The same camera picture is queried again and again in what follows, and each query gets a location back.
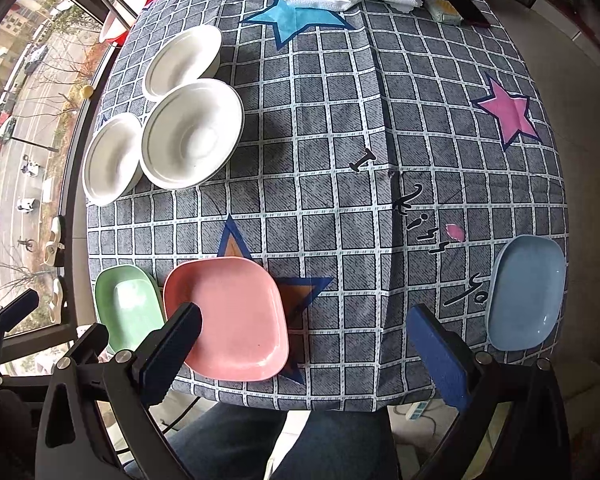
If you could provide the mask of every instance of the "pink plate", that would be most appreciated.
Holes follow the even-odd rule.
[[[257,263],[225,256],[177,266],[164,283],[171,317],[184,301],[202,311],[202,332],[187,356],[189,367],[210,379],[263,381],[289,355],[278,286]]]

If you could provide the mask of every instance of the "green plate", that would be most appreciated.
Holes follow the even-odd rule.
[[[111,354],[136,350],[151,330],[164,325],[158,285],[139,267],[119,265],[103,270],[94,296],[98,320],[109,330]]]

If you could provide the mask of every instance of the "floor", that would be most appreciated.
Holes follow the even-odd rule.
[[[556,358],[585,357],[600,362],[600,68],[573,41],[536,12],[512,0],[490,0],[536,80],[550,117],[562,162],[570,206],[568,299]],[[80,206],[84,204],[78,198]],[[76,211],[76,218],[86,217]],[[90,282],[86,265],[86,229],[74,239],[77,291],[86,302],[80,319],[89,322]],[[170,401],[161,415],[173,419],[188,404],[185,398]],[[202,406],[185,419],[202,413]],[[398,409],[404,412],[405,407]],[[397,442],[433,451],[456,416],[456,410],[436,400],[426,411],[436,421],[407,421],[390,411]],[[279,463],[293,446],[308,416],[292,412],[274,451]]]

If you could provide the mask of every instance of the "gray tablecloth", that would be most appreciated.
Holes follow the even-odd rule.
[[[435,389],[404,327],[415,303],[501,361],[552,350],[557,326],[527,351],[497,352],[487,341],[498,251],[515,235],[537,234],[566,254],[568,221],[538,90],[488,5],[474,1],[491,28],[440,25],[423,9],[366,1],[341,14],[348,29],[309,27],[280,50],[271,25],[242,22],[274,0],[158,0],[141,14],[98,124],[120,112],[144,122],[154,106],[141,91],[148,63],[200,23],[223,31],[216,77],[241,95],[246,124],[208,183],[169,192],[144,178],[116,203],[89,206],[92,279],[135,263],[162,285],[181,262],[233,250],[302,296],[283,374],[227,383],[184,367],[176,389],[280,410],[371,411],[427,399]],[[531,136],[509,139],[515,128],[504,131],[488,113],[498,89],[517,104],[529,97],[530,123],[520,128]]]

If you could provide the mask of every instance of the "jeans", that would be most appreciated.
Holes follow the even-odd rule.
[[[262,480],[286,412],[218,402],[168,441],[195,480]],[[136,462],[125,471],[142,478]],[[386,409],[312,412],[272,480],[397,480]]]

